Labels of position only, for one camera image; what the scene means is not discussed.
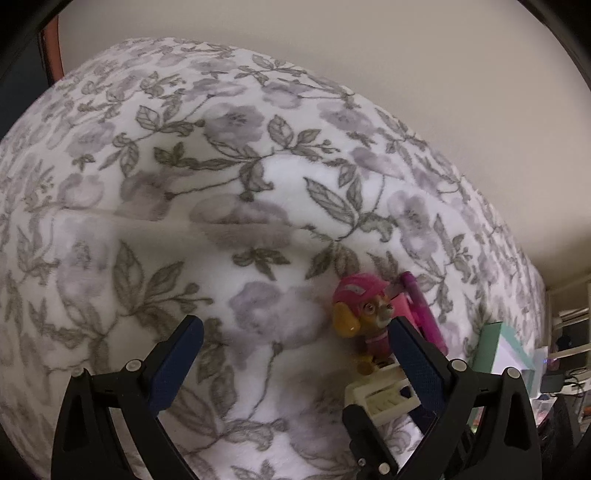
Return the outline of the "cream hair claw clip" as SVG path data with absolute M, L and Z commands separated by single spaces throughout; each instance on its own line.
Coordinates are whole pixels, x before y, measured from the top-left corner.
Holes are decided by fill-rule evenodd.
M 352 404 L 381 427 L 420 407 L 421 401 L 401 366 L 391 364 L 346 386 L 345 405 Z

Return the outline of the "teal white tray box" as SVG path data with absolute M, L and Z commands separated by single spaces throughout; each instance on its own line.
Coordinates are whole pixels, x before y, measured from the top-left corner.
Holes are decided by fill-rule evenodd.
M 530 398 L 536 398 L 539 395 L 539 387 L 535 385 L 536 366 L 517 339 L 515 329 L 501 322 L 486 324 L 481 330 L 472 368 L 501 375 L 510 367 L 523 377 Z

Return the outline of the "white power strip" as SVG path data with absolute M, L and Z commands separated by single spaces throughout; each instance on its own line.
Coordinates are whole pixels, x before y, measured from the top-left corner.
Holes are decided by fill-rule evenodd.
M 534 367 L 537 371 L 544 372 L 546 370 L 548 355 L 549 355 L 549 348 L 547 346 L 537 348 L 534 351 L 533 364 L 534 364 Z

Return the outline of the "floral white blanket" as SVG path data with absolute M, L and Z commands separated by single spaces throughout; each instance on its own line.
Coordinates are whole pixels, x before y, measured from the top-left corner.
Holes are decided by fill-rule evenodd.
M 121 369 L 188 314 L 204 348 L 161 422 L 202 479 L 351 479 L 352 347 L 332 292 L 417 278 L 450 355 L 544 285 L 480 191 L 348 87 L 207 42 L 121 42 L 1 143 L 1 423 L 35 476 L 72 370 Z

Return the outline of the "white shelf furniture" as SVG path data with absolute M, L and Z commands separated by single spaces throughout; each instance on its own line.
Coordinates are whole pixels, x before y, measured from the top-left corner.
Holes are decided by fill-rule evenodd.
M 546 291 L 547 373 L 562 379 L 562 395 L 590 390 L 590 274 Z

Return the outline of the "pink kids watch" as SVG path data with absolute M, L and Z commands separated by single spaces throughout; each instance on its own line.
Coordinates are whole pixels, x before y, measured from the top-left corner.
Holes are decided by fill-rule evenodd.
M 409 271 L 401 273 L 392 300 L 394 313 L 406 317 L 430 343 L 445 356 L 449 349 L 431 308 L 423 295 L 418 279 Z

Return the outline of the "pink pup toy figure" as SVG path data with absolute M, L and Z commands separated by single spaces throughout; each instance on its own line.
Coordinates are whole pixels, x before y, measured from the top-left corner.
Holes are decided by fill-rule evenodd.
M 339 281 L 332 295 L 332 327 L 339 337 L 356 341 L 356 370 L 369 376 L 392 361 L 388 327 L 394 306 L 389 283 L 370 273 Z

